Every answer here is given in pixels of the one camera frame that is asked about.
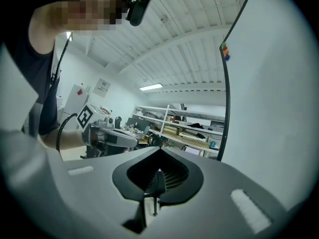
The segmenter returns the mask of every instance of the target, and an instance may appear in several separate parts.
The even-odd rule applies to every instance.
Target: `camera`
[[[150,1],[151,0],[136,0],[128,4],[130,10],[126,20],[128,20],[132,26],[141,24]]]
[[[112,117],[105,117],[104,122],[106,122],[106,127],[114,127],[114,120]]]

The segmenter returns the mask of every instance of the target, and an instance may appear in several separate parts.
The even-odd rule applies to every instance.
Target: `white shelving unit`
[[[148,116],[142,116],[139,114],[135,114],[133,113],[133,116],[138,116],[141,118],[144,118],[146,120],[149,121],[157,121],[161,123],[161,130],[160,131],[155,131],[150,129],[151,132],[158,134],[159,136],[163,136],[166,137],[170,140],[179,142],[179,143],[183,143],[185,145],[188,145],[190,147],[199,149],[199,150],[204,150],[204,151],[208,151],[208,152],[212,152],[215,154],[218,154],[218,150],[213,150],[213,149],[209,149],[209,148],[205,148],[202,146],[198,146],[196,144],[192,144],[189,143],[189,141],[183,141],[182,137],[177,138],[174,137],[173,135],[167,135],[163,133],[163,128],[165,124],[169,124],[169,125],[174,125],[176,127],[182,127],[182,128],[186,128],[189,130],[194,130],[194,131],[198,131],[198,132],[204,132],[204,133],[209,133],[209,134],[216,134],[216,135],[223,135],[222,132],[217,132],[217,131],[212,131],[212,130],[206,130],[206,129],[201,129],[201,128],[195,128],[195,127],[191,127],[191,126],[187,126],[187,125],[183,125],[183,124],[177,124],[177,123],[173,123],[170,121],[166,121],[167,115],[178,115],[181,117],[190,117],[190,118],[196,118],[196,119],[202,119],[202,120],[210,120],[210,121],[216,121],[216,122],[225,122],[225,117],[219,117],[219,116],[215,116],[213,114],[208,114],[208,113],[197,113],[197,112],[190,112],[190,111],[182,111],[182,110],[177,110],[177,109],[170,109],[169,106],[167,106],[167,108],[159,108],[159,107],[146,107],[146,106],[136,106],[134,109],[134,112],[138,110],[138,111],[143,111],[143,112],[157,112],[157,113],[161,113],[163,114],[164,119],[156,119],[156,118],[152,118],[152,117],[148,117]]]
[[[199,131],[199,132],[223,135],[222,132],[217,132],[217,131],[212,131],[212,130],[206,130],[206,129],[201,129],[201,128],[195,128],[195,127],[191,127],[191,126],[187,126],[187,125],[177,124],[177,123],[174,123],[174,122],[165,121],[164,123],[165,123],[165,124],[170,124],[170,125],[179,126],[179,127],[183,127],[183,128],[187,128],[187,129],[190,129],[190,130]]]

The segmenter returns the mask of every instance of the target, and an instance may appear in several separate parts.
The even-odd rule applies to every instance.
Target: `poster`
[[[107,91],[110,88],[110,83],[108,83],[107,81],[104,81],[102,79],[99,79],[98,83],[96,84],[93,93],[104,98]]]

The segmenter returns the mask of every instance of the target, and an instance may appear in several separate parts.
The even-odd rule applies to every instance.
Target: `floor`
[[[86,147],[79,147],[74,149],[60,151],[63,161],[78,160],[80,156],[85,156]]]
[[[63,161],[78,160],[78,159],[81,159],[80,156],[86,155],[85,151],[86,151],[86,147],[62,150],[61,156]],[[144,209],[145,209],[145,218],[146,218],[147,226],[155,219],[155,217],[153,216],[153,213],[154,213],[153,201],[154,201],[153,198],[144,199]],[[160,204],[157,203],[157,212],[159,211],[160,211]]]

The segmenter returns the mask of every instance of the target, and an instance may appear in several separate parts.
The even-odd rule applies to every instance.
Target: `black cable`
[[[53,86],[53,84],[57,81],[58,72],[59,72],[59,68],[60,68],[60,64],[61,64],[62,58],[63,58],[63,56],[64,56],[64,53],[65,53],[65,51],[66,51],[66,49],[67,49],[67,47],[68,47],[68,45],[69,45],[69,42],[70,42],[70,39],[72,38],[72,36],[73,36],[73,34],[71,33],[70,36],[69,36],[69,38],[67,39],[67,41],[66,41],[66,43],[65,43],[65,46],[64,46],[64,48],[63,48],[61,57],[60,57],[59,62],[58,62],[58,66],[56,67],[56,71],[55,71],[55,74],[54,74],[54,79],[52,80],[52,78],[51,78],[51,82],[52,82],[51,85],[52,85],[52,86]]]
[[[185,111],[185,104],[180,104],[180,106],[181,106],[181,109],[183,111]],[[186,122],[186,117],[185,116],[182,117],[182,121]]]
[[[58,152],[60,152],[60,138],[61,138],[61,135],[62,135],[62,131],[63,131],[65,125],[69,122],[69,120],[72,119],[75,116],[78,116],[78,114],[70,115],[67,119],[64,120],[64,122],[60,126],[58,135],[56,137],[56,149],[57,149]]]

